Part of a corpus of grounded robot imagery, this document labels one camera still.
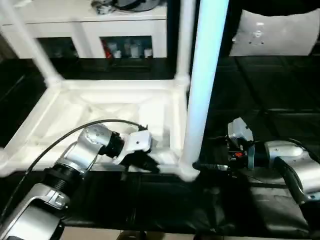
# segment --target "black tablecloth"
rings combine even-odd
[[[170,79],[165,59],[150,68],[124,70],[104,60],[54,62],[67,79]],[[199,162],[220,161],[214,137],[242,117],[256,140],[290,137],[320,156],[318,57],[222,58],[214,81]],[[0,64],[0,145],[5,146],[45,90],[29,61]],[[175,176],[91,172],[77,191],[64,222],[68,226],[206,233],[230,236],[308,238],[306,221],[276,172],[256,169],[234,176],[203,170],[195,182]],[[41,179],[34,172],[16,202]],[[0,208],[21,178],[0,179]]]

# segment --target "red light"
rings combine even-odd
[[[236,152],[234,155],[239,158],[239,157],[243,156],[243,153],[242,152]]]

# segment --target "shelf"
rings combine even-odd
[[[115,11],[106,15],[97,15],[91,7],[91,0],[33,0],[24,6],[17,7],[17,9],[28,24],[167,19],[166,3],[149,11]],[[3,18],[1,24],[10,25],[11,22]]]

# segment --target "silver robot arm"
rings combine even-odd
[[[84,128],[54,166],[45,170],[43,181],[33,186],[6,219],[0,229],[0,240],[60,239],[64,226],[48,208],[62,210],[68,207],[70,198],[98,155],[105,154],[119,164],[126,155],[146,152],[150,148],[148,130],[133,132],[123,139],[103,124]]]
[[[265,153],[261,164],[257,160],[260,152],[253,144],[253,133],[240,117],[228,124],[228,139],[239,151],[245,152],[245,165],[249,169],[258,166],[277,170],[297,204],[320,200],[320,164],[302,146],[286,140],[261,142]]]

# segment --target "white pvc pipe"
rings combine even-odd
[[[195,24],[196,0],[181,0],[178,56],[174,79],[178,85],[190,84],[190,58]]]
[[[35,40],[27,30],[27,26],[16,13],[11,2],[11,0],[0,0],[0,6],[4,10],[4,13],[6,13],[8,19],[15,26],[21,39],[25,41],[26,48],[29,48],[30,53],[33,54],[33,61],[43,75],[46,86],[54,86],[56,83],[61,81],[62,77],[52,66],[47,54],[40,46],[39,42]]]
[[[192,180],[192,164],[200,155],[208,108],[216,75],[229,0],[201,0],[191,78],[183,152],[182,175]]]

